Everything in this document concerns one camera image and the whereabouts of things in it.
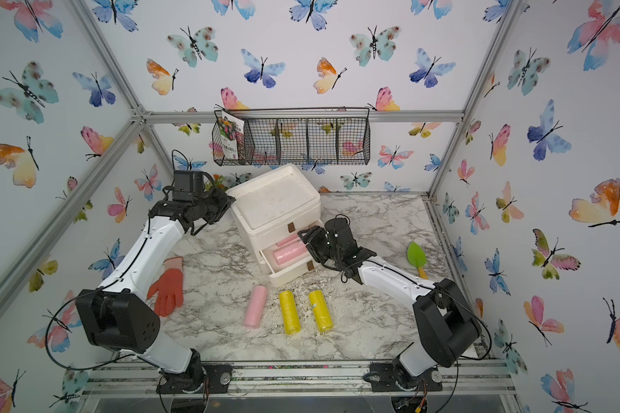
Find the pink garbage bag roll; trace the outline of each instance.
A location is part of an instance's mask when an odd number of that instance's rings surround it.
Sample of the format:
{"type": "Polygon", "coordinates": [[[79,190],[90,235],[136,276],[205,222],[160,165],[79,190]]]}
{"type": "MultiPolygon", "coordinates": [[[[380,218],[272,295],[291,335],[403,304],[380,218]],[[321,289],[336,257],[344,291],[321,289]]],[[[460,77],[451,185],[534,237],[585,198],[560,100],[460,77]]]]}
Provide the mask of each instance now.
{"type": "Polygon", "coordinates": [[[243,325],[246,328],[259,328],[262,312],[265,309],[267,294],[268,290],[264,285],[255,285],[255,288],[252,289],[250,301],[248,302],[248,309],[246,310],[246,317],[243,320],[243,325]]]}

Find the orange butterfly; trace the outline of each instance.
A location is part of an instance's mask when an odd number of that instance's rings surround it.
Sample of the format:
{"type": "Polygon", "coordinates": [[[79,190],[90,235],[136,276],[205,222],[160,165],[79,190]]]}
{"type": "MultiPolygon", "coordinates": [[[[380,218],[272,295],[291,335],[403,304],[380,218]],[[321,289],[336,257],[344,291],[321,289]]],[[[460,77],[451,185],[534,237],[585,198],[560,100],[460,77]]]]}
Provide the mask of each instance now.
{"type": "Polygon", "coordinates": [[[510,217],[514,219],[522,219],[524,217],[524,213],[514,206],[513,202],[516,201],[512,196],[510,183],[505,182],[505,188],[503,188],[503,198],[496,198],[496,207],[498,207],[499,210],[503,210],[501,218],[505,223],[510,222],[510,217]]]}
{"type": "Polygon", "coordinates": [[[28,152],[25,149],[7,144],[0,144],[0,165],[4,165],[7,169],[16,168],[14,170],[14,185],[23,185],[32,188],[37,181],[37,171],[39,165],[34,160],[34,154],[30,147],[31,138],[27,136],[28,152]]]}
{"type": "Polygon", "coordinates": [[[151,84],[151,88],[157,91],[159,95],[167,95],[168,92],[174,90],[174,79],[177,77],[179,69],[175,69],[173,75],[170,76],[170,73],[161,65],[152,59],[147,59],[147,71],[151,73],[152,77],[158,79],[151,84]]]}
{"type": "Polygon", "coordinates": [[[591,223],[588,227],[620,224],[614,219],[620,207],[620,178],[609,179],[595,186],[595,193],[586,200],[572,200],[569,216],[575,221],[591,223]]]}
{"type": "Polygon", "coordinates": [[[344,68],[338,73],[329,61],[323,57],[319,60],[319,63],[317,63],[317,71],[321,79],[314,82],[314,88],[317,90],[317,93],[322,94],[335,87],[335,84],[338,83],[338,79],[347,71],[347,68],[344,68]]]}

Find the open drawer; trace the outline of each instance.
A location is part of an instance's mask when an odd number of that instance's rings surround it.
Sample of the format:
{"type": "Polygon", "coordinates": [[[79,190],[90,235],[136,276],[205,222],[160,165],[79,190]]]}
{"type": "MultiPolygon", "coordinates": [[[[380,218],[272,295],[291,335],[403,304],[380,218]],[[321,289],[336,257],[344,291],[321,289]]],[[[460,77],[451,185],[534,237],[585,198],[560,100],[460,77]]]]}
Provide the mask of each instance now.
{"type": "MultiPolygon", "coordinates": [[[[308,225],[309,227],[313,227],[315,225],[319,225],[320,227],[324,227],[324,223],[320,220],[313,222],[308,225]]],[[[269,274],[269,280],[271,281],[271,285],[274,287],[280,287],[291,280],[305,274],[306,272],[310,272],[314,270],[316,267],[321,264],[315,262],[310,255],[310,252],[306,251],[305,254],[302,254],[298,257],[295,257],[293,260],[286,262],[285,264],[278,265],[275,258],[273,257],[273,252],[280,248],[278,245],[273,244],[264,250],[258,251],[257,255],[260,259],[263,260],[260,262],[260,268],[266,274],[269,274]]]]}

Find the blue butterfly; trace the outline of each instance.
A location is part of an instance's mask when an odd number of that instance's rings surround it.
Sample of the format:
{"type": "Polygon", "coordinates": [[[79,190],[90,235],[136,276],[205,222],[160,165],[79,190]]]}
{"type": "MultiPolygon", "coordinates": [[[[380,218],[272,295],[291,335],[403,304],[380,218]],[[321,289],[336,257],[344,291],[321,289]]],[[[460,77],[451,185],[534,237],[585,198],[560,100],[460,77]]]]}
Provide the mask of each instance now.
{"type": "Polygon", "coordinates": [[[115,270],[117,266],[120,265],[120,262],[124,260],[124,255],[120,255],[120,239],[117,238],[115,244],[112,246],[112,250],[108,254],[107,250],[105,252],[107,258],[103,260],[96,261],[92,263],[87,269],[97,269],[98,271],[103,270],[102,279],[106,279],[112,272],[115,270]]]}
{"type": "Polygon", "coordinates": [[[302,165],[301,169],[310,171],[314,170],[317,174],[321,175],[322,173],[326,172],[323,167],[325,167],[329,163],[330,162],[321,162],[321,159],[318,159],[314,163],[307,163],[305,165],[302,165]]]}
{"type": "Polygon", "coordinates": [[[399,186],[393,186],[390,182],[384,182],[383,189],[387,192],[409,192],[411,190],[411,188],[400,188],[399,186]]]}
{"type": "Polygon", "coordinates": [[[342,185],[344,185],[345,189],[351,191],[352,189],[354,189],[354,187],[357,188],[358,186],[361,186],[363,188],[366,188],[368,185],[370,185],[370,180],[368,178],[372,176],[372,172],[366,172],[360,175],[352,173],[352,175],[353,177],[350,177],[348,175],[342,175],[340,177],[340,179],[342,180],[342,185]]]}
{"type": "Polygon", "coordinates": [[[572,149],[571,143],[554,134],[554,130],[560,128],[562,126],[558,126],[558,122],[554,125],[554,100],[551,99],[544,113],[539,115],[539,126],[528,127],[528,141],[531,144],[537,142],[533,150],[533,158],[543,161],[547,155],[547,148],[552,153],[565,153],[572,149]]]}
{"type": "Polygon", "coordinates": [[[14,80],[3,77],[4,80],[10,81],[17,85],[20,89],[6,87],[0,89],[0,104],[5,108],[16,108],[17,115],[25,120],[33,120],[38,124],[43,123],[43,114],[37,103],[45,108],[43,102],[57,103],[58,92],[50,81],[41,78],[43,70],[37,62],[29,62],[19,82],[12,71],[9,71],[14,80]]]}
{"type": "Polygon", "coordinates": [[[273,80],[272,76],[281,74],[285,70],[285,63],[274,63],[265,66],[268,57],[266,59],[260,57],[260,63],[257,57],[250,54],[246,49],[241,49],[241,55],[243,56],[243,63],[250,68],[250,71],[243,75],[248,82],[257,83],[258,80],[262,79],[262,84],[266,88],[276,86],[276,81],[273,80]]]}
{"type": "Polygon", "coordinates": [[[189,164],[189,161],[178,156],[175,156],[174,160],[178,163],[177,170],[200,170],[200,168],[207,164],[207,162],[204,161],[193,162],[192,159],[190,160],[189,164]]]}
{"type": "Polygon", "coordinates": [[[92,75],[92,78],[89,78],[78,72],[73,72],[73,78],[81,84],[83,89],[92,92],[90,95],[90,104],[93,107],[98,108],[103,104],[101,98],[106,99],[106,102],[109,104],[115,103],[115,94],[108,91],[112,85],[110,84],[110,79],[107,75],[104,75],[100,80],[97,80],[96,73],[92,75]]]}
{"type": "Polygon", "coordinates": [[[482,18],[482,20],[486,22],[490,22],[498,17],[501,17],[503,13],[505,12],[505,8],[508,6],[508,3],[510,3],[510,0],[496,0],[496,1],[498,2],[498,6],[487,7],[485,10],[485,16],[482,18]]]}
{"type": "Polygon", "coordinates": [[[438,83],[436,76],[443,76],[447,74],[457,65],[455,62],[441,63],[437,65],[436,62],[440,59],[440,57],[437,59],[435,56],[434,61],[432,61],[423,49],[418,49],[418,59],[416,60],[416,64],[420,69],[409,74],[411,81],[418,83],[422,79],[425,79],[425,87],[436,86],[438,83]]]}
{"type": "Polygon", "coordinates": [[[433,153],[430,153],[432,163],[425,165],[425,170],[437,170],[441,166],[441,160],[433,153]]]}
{"type": "Polygon", "coordinates": [[[510,70],[510,75],[508,77],[508,89],[512,89],[515,85],[519,86],[521,84],[521,93],[525,96],[537,85],[537,81],[539,80],[537,74],[544,73],[551,61],[547,57],[533,59],[535,52],[531,50],[528,51],[530,57],[522,67],[521,65],[524,64],[524,60],[526,60],[526,54],[521,50],[516,51],[514,54],[514,66],[512,70],[510,70]]]}
{"type": "Polygon", "coordinates": [[[498,254],[498,248],[496,248],[496,252],[494,253],[494,262],[492,262],[489,258],[485,260],[485,268],[491,274],[491,280],[489,281],[489,288],[493,293],[498,291],[498,287],[500,286],[501,291],[504,291],[507,295],[510,295],[510,290],[508,289],[508,285],[505,284],[505,280],[503,276],[505,275],[503,271],[500,270],[500,255],[498,254]]]}
{"type": "Polygon", "coordinates": [[[335,4],[337,4],[337,0],[296,0],[298,5],[289,9],[291,13],[291,20],[295,22],[299,22],[302,18],[306,18],[306,23],[308,20],[312,20],[312,25],[315,30],[322,30],[326,28],[326,19],[320,14],[335,4]]]}
{"type": "Polygon", "coordinates": [[[138,5],[138,0],[94,0],[99,7],[94,7],[93,12],[101,23],[108,23],[111,20],[115,24],[117,21],[122,23],[124,29],[134,32],[138,30],[138,25],[126,14],[131,14],[133,8],[138,5]]]}
{"type": "Polygon", "coordinates": [[[468,271],[466,268],[466,263],[464,262],[464,253],[462,252],[462,238],[457,238],[457,243],[452,246],[452,252],[455,254],[455,258],[457,259],[457,263],[459,263],[459,267],[463,272],[468,271]]]}

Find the butterfly wallpaper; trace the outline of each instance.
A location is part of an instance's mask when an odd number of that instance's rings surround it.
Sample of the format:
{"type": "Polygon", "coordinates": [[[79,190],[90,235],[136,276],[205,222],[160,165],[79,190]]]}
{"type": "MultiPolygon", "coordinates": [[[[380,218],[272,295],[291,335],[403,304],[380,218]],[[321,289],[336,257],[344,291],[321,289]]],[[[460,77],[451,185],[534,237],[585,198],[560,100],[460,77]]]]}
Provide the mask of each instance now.
{"type": "Polygon", "coordinates": [[[620,411],[620,0],[528,4],[441,158],[436,214],[522,411],[620,411]]]}

